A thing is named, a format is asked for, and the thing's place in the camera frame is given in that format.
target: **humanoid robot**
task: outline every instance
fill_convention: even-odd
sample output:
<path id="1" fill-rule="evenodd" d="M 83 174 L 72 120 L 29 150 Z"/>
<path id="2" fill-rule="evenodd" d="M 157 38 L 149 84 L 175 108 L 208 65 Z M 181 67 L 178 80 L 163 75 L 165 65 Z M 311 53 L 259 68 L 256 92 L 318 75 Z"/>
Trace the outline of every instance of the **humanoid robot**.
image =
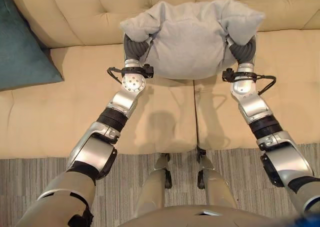
<path id="1" fill-rule="evenodd" d="M 243 46 L 234 43 L 230 37 L 226 38 L 226 43 L 238 67 L 236 72 L 228 68 L 223 72 L 222 79 L 231 83 L 231 94 L 258 147 L 263 151 L 261 161 L 270 181 L 287 190 L 299 213 L 320 212 L 320 179 L 314 177 L 309 163 L 260 96 L 276 82 L 276 78 L 254 73 L 255 38 Z M 72 150 L 66 171 L 49 183 L 17 223 L 17 227 L 91 225 L 93 215 L 90 208 L 94 201 L 96 181 L 109 173 L 117 156 L 114 144 L 135 110 L 137 100 L 146 87 L 146 78 L 152 78 L 154 74 L 152 66 L 140 62 L 148 48 L 148 43 L 134 42 L 124 36 L 124 68 L 108 70 L 121 83 L 120 90 Z M 112 71 L 121 72 L 122 80 L 116 78 Z M 256 81 L 259 79 L 271 79 L 272 82 L 257 92 Z M 165 208 L 165 188 L 172 187 L 169 160 L 169 154 L 160 155 L 154 171 L 142 187 L 135 218 L 121 226 L 246 227 L 274 222 L 267 217 L 237 209 L 226 182 L 214 170 L 206 151 L 199 147 L 197 185 L 205 190 L 207 205 Z"/>

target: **striped carpet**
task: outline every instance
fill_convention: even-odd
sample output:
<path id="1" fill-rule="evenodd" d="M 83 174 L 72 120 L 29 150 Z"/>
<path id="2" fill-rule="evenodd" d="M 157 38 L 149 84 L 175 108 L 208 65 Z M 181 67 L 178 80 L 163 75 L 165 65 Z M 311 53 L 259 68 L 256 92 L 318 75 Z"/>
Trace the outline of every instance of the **striped carpet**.
<path id="1" fill-rule="evenodd" d="M 300 149 L 315 174 L 320 175 L 320 144 L 305 144 Z M 240 209 L 268 217 L 294 215 L 285 190 L 270 184 L 260 155 L 258 149 L 208 153 L 215 168 L 228 182 Z M 117 157 L 110 174 L 97 182 L 92 226 L 116 227 L 133 216 L 141 186 L 157 157 L 157 154 Z M 14 226 L 65 166 L 65 158 L 0 160 L 0 227 Z M 204 204 L 205 193 L 197 189 L 196 152 L 172 154 L 169 168 L 173 187 L 166 190 L 166 205 Z"/>

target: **blue object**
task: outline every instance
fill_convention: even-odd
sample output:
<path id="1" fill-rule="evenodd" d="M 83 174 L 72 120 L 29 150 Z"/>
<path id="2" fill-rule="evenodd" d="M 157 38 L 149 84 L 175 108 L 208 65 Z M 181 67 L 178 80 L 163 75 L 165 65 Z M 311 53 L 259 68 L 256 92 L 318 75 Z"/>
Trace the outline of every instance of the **blue object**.
<path id="1" fill-rule="evenodd" d="M 290 227 L 320 227 L 320 213 L 299 218 Z"/>
<path id="2" fill-rule="evenodd" d="M 0 90 L 63 81 L 12 0 L 0 0 Z"/>

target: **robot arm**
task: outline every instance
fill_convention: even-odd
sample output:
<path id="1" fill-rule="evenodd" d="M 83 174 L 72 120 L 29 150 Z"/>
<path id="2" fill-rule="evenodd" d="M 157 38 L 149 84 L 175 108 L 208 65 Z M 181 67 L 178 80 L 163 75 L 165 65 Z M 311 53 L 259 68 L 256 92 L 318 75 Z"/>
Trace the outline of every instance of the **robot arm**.
<path id="1" fill-rule="evenodd" d="M 298 212 L 320 211 L 320 179 L 307 160 L 299 152 L 296 143 L 284 131 L 261 94 L 270 88 L 276 79 L 273 76 L 254 73 L 256 41 L 252 38 L 247 45 L 235 44 L 227 38 L 229 49 L 237 59 L 237 72 L 227 69 L 222 79 L 231 82 L 231 94 L 238 102 L 239 111 L 256 137 L 263 151 L 261 161 L 270 181 L 277 187 L 285 187 Z M 273 79 L 261 92 L 256 91 L 256 80 Z"/>
<path id="2" fill-rule="evenodd" d="M 114 144 L 146 87 L 145 78 L 153 77 L 153 68 L 139 62 L 148 47 L 146 42 L 134 42 L 125 35 L 120 91 L 73 148 L 67 170 L 49 183 L 17 227 L 91 225 L 93 215 L 90 208 L 95 197 L 96 180 L 109 173 L 117 156 Z"/>

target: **tufted sofa back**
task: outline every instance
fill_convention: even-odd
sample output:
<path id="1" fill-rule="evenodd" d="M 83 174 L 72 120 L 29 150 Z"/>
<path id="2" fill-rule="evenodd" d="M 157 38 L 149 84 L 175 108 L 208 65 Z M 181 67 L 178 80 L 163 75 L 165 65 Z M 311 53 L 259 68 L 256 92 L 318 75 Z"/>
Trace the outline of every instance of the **tufted sofa back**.
<path id="1" fill-rule="evenodd" d="M 49 48 L 122 42 L 119 23 L 159 1 L 173 5 L 213 0 L 14 0 Z M 266 14 L 259 31 L 320 29 L 320 0 L 238 0 Z"/>

